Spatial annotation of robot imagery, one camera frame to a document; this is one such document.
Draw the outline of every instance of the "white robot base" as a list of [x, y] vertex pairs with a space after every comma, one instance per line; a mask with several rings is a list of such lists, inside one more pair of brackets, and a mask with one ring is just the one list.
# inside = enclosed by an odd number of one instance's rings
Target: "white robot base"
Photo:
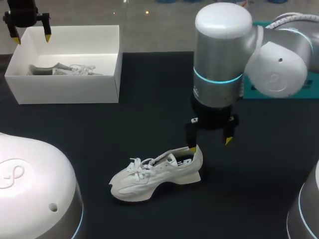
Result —
[[72, 165], [54, 146], [0, 133], [0, 238], [84, 239]]
[[319, 164], [312, 170], [287, 216], [289, 239], [319, 238]]

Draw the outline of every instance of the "shoe heel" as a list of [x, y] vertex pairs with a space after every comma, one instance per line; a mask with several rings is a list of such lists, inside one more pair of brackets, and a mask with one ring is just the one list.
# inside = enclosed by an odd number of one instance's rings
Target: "shoe heel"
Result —
[[200, 181], [200, 175], [199, 172], [195, 172], [193, 174], [187, 175], [187, 176], [183, 176], [183, 177], [179, 177], [179, 178], [175, 178], [172, 183], [176, 183], [176, 184], [189, 184], [189, 183], [196, 183]]

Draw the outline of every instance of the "small hole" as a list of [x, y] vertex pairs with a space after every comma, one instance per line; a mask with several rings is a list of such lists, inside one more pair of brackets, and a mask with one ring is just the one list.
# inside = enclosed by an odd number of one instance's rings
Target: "small hole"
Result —
[[58, 211], [58, 206], [55, 204], [55, 203], [51, 203], [49, 205], [49, 209], [52, 211], [52, 212], [57, 212]]

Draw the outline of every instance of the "white sneaker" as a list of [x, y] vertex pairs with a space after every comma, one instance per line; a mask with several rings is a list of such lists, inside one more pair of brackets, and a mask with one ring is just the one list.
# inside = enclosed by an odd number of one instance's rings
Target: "white sneaker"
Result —
[[112, 195], [126, 202], [139, 202], [151, 198], [156, 187], [164, 182], [189, 184], [200, 181], [199, 169], [203, 154], [188, 147], [167, 151], [159, 157], [146, 159], [131, 158], [132, 163], [116, 174], [110, 181]]
[[55, 66], [48, 68], [36, 67], [34, 65], [29, 65], [28, 76], [102, 76], [101, 74], [93, 73], [95, 66], [86, 65], [71, 65], [65, 66], [61, 63], [57, 63]]

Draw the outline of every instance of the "white shoe box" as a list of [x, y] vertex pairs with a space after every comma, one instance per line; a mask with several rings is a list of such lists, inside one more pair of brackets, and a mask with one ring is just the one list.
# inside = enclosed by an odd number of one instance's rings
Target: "white shoe box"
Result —
[[[19, 104], [118, 103], [122, 69], [119, 26], [29, 27], [5, 73]], [[29, 64], [95, 65], [103, 76], [28, 76]]]

